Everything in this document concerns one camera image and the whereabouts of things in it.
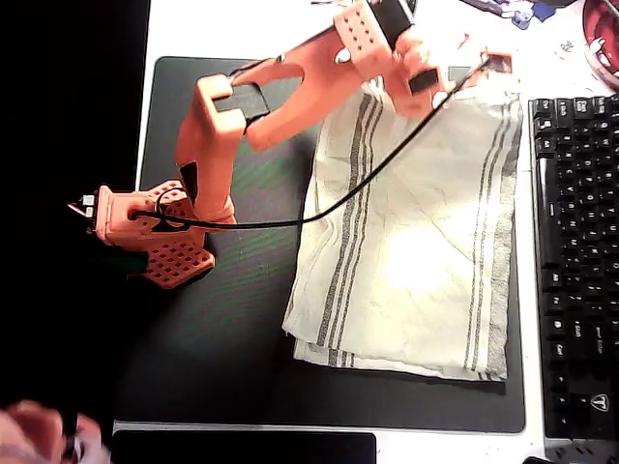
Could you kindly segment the person's hand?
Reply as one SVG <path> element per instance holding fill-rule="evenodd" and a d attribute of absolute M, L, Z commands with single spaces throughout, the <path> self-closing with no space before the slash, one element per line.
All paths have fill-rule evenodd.
<path fill-rule="evenodd" d="M 110 463 L 99 424 L 78 414 L 74 432 L 63 417 L 38 402 L 22 400 L 1 411 L 3 463 Z"/>

